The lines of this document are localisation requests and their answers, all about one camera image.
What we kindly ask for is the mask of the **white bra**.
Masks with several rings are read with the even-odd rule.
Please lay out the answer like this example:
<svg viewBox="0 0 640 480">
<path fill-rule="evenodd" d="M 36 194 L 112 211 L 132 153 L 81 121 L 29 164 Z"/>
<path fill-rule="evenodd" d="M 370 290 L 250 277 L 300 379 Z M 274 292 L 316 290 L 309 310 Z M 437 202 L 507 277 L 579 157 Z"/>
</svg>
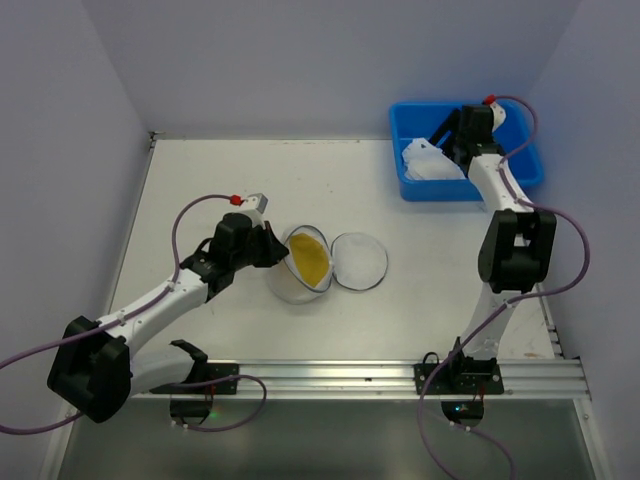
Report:
<svg viewBox="0 0 640 480">
<path fill-rule="evenodd" d="M 405 176 L 410 180 L 464 180 L 463 171 L 425 138 L 413 139 L 402 151 Z"/>
</svg>

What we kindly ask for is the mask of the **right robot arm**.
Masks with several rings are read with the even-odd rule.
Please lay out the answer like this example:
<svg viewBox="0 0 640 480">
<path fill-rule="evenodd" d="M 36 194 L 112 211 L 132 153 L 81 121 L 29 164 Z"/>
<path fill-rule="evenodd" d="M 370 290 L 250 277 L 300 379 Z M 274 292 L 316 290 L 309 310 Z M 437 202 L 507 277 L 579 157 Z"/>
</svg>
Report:
<svg viewBox="0 0 640 480">
<path fill-rule="evenodd" d="M 491 215 L 478 253 L 481 295 L 468 327 L 446 359 L 416 369 L 428 381 L 429 394 L 503 393 L 500 342 L 518 296 L 531 293 L 549 270 L 557 220 L 529 206 L 512 174 L 494 138 L 505 120 L 504 108 L 489 97 L 454 110 L 429 140 L 443 144 L 445 156 L 461 168 Z"/>
</svg>

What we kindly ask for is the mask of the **white mesh laundry bag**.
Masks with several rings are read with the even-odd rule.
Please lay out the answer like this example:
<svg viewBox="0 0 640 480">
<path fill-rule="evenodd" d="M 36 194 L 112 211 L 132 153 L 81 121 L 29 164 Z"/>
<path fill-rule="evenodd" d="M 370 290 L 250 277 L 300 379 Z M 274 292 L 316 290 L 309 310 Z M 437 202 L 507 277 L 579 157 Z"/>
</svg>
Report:
<svg viewBox="0 0 640 480">
<path fill-rule="evenodd" d="M 298 233 L 309 234 L 321 241 L 329 256 L 329 273 L 316 288 L 302 281 L 293 262 L 289 240 Z M 346 232 L 329 241 L 317 227 L 299 225 L 284 234 L 283 244 L 289 249 L 289 255 L 268 270 L 266 281 L 271 292 L 289 304 L 309 303 L 325 295 L 333 284 L 348 291 L 365 292 L 376 288 L 388 271 L 386 248 L 376 238 L 365 233 Z"/>
</svg>

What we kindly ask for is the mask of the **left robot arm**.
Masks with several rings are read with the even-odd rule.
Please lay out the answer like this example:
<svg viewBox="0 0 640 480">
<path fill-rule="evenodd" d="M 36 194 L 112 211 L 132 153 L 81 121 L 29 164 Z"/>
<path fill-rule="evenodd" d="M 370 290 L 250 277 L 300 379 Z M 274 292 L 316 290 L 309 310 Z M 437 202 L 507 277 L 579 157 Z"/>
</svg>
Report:
<svg viewBox="0 0 640 480">
<path fill-rule="evenodd" d="M 212 237 L 177 265 L 163 284 L 99 320 L 80 316 L 63 334 L 47 378 L 50 390 L 80 413 L 102 423 L 133 395 L 158 387 L 206 389 L 208 356 L 174 340 L 160 356 L 142 347 L 186 313 L 208 303 L 246 268 L 270 268 L 289 253 L 267 222 L 229 213 Z"/>
</svg>

